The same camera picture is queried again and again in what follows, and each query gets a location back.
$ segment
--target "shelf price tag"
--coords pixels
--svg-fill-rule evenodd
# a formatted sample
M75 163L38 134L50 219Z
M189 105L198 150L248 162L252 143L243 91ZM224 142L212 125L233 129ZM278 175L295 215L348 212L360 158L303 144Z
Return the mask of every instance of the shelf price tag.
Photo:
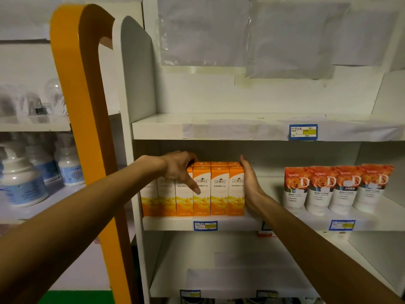
M290 140L316 141L318 139L318 125L290 125Z
M256 297L278 297L278 292L274 290L258 290Z
M329 230L331 231L351 231L356 220L331 220Z
M200 222L194 221L194 231L215 231L218 230L218 221Z
M200 290L180 290L180 297L201 297Z

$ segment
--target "orange shelf frame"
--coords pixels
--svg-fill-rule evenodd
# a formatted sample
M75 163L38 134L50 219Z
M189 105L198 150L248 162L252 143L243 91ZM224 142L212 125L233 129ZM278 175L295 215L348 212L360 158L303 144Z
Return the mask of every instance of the orange shelf frame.
M95 4L63 5L51 20L51 48L86 184L117 171L99 63L114 18ZM138 301L125 210L99 235L116 304Z

